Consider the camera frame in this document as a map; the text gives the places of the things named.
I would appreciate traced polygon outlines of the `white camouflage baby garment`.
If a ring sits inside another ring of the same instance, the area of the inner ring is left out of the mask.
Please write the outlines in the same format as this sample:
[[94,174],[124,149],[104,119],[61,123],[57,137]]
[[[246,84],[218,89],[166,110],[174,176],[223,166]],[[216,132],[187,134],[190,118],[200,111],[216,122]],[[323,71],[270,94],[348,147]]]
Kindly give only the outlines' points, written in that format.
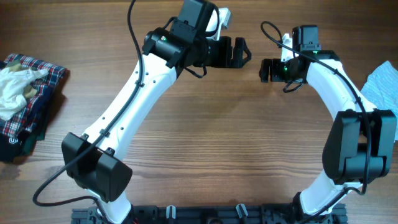
[[49,71],[46,68],[23,67],[20,60],[8,63],[1,70],[1,120],[9,121],[42,90],[33,87],[32,82],[44,81]]

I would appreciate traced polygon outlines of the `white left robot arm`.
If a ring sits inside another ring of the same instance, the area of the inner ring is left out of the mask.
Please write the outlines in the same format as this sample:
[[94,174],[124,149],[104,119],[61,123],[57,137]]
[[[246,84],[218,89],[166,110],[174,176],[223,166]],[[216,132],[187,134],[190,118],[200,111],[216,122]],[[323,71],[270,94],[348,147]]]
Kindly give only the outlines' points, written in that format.
[[157,100],[183,71],[241,68],[251,54],[244,39],[221,35],[232,14],[209,1],[185,1],[180,14],[147,33],[137,65],[110,106],[83,134],[62,141],[65,170],[93,206],[72,211],[73,223],[134,223],[126,187],[128,147]]

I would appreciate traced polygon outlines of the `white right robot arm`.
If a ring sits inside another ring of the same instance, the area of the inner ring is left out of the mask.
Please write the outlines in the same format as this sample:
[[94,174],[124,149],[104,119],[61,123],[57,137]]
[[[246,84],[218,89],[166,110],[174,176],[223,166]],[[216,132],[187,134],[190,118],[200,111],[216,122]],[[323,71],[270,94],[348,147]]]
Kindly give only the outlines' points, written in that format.
[[397,117],[392,110],[379,109],[349,79],[340,58],[323,50],[316,25],[279,32],[277,39],[262,33],[282,53],[262,61],[262,81],[283,82],[284,93],[310,85],[329,111],[333,124],[322,152],[323,170],[298,194],[298,207],[309,218],[331,213],[349,193],[366,194],[369,184],[386,176],[391,168]]

